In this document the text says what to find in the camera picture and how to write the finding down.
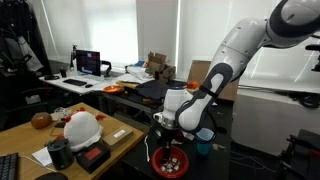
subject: chair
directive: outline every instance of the chair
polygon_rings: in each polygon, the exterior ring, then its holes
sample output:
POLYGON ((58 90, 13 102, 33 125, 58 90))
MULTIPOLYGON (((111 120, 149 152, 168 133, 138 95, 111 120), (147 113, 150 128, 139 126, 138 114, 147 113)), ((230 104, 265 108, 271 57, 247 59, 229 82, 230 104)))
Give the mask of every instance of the chair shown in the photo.
POLYGON ((0 131, 6 130, 31 120, 37 112, 51 113, 57 103, 53 88, 35 87, 19 92, 13 83, 0 72, 0 131), (25 97, 40 95, 41 102, 27 104, 25 97))

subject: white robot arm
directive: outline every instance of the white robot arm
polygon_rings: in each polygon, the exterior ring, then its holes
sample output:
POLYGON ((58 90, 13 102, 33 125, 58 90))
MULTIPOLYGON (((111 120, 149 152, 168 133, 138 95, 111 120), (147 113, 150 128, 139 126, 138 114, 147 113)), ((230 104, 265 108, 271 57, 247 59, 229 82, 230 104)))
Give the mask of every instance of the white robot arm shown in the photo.
POLYGON ((168 90, 162 126, 169 130, 178 126, 186 132, 198 132, 207 108, 229 82, 241 76, 261 47, 290 48, 319 29, 320 0, 283 0, 270 19, 240 21, 221 43, 206 79, 193 97, 188 98, 185 90, 168 90))

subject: wooden table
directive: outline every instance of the wooden table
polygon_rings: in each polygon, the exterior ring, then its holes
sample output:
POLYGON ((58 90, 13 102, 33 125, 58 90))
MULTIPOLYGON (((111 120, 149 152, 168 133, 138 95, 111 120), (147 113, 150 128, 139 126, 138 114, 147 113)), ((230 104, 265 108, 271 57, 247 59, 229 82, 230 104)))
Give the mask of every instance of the wooden table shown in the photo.
MULTIPOLYGON (((84 104, 79 103, 71 106, 70 110, 72 112, 78 110, 80 107, 84 107, 88 112, 93 115, 101 113, 100 111, 84 104)), ((118 129, 124 123, 119 120, 106 115, 107 118, 100 120, 99 123, 104 127, 103 136, 108 135, 113 130, 118 129)), ((52 134, 61 134, 63 129, 54 128, 55 123, 52 123, 49 127, 44 129, 34 129, 30 122, 17 126, 15 128, 3 131, 0 133, 0 155, 10 154, 18 152, 19 156, 27 156, 32 159, 32 153, 42 149, 47 141, 55 139, 52 134)), ((133 129, 133 136, 130 137, 124 144, 119 148, 111 152, 111 157, 104 162, 98 169, 96 169, 92 174, 87 173, 82 167, 78 165, 76 159, 74 159, 73 164, 67 169, 61 170, 59 172, 68 176, 69 179, 98 179, 105 171, 107 171, 112 165, 114 165, 121 157, 123 157, 131 148, 133 148, 142 138, 143 133, 135 128, 133 129)), ((19 175, 18 179, 35 179, 43 174, 49 173, 51 171, 33 163, 26 158, 19 158, 19 175)))

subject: keyboard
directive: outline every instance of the keyboard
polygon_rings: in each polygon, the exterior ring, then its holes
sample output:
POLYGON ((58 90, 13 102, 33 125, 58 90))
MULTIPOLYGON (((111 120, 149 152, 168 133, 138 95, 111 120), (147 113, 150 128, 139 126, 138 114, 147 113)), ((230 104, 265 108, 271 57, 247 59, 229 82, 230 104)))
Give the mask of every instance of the keyboard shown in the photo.
POLYGON ((18 179, 18 153, 0 156, 0 179, 16 180, 18 179))
POLYGON ((72 84, 72 85, 76 85, 76 86, 83 86, 85 84, 87 84, 87 82, 85 81, 79 81, 79 80, 75 80, 75 79, 67 79, 63 81, 64 83, 68 83, 68 84, 72 84))

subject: computer monitor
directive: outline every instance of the computer monitor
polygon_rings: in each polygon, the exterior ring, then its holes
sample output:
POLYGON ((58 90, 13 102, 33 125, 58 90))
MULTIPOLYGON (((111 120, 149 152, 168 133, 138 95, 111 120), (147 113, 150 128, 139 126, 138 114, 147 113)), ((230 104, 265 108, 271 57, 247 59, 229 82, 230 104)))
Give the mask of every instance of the computer monitor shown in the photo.
POLYGON ((100 52, 76 50, 77 71, 94 76, 101 76, 100 52))

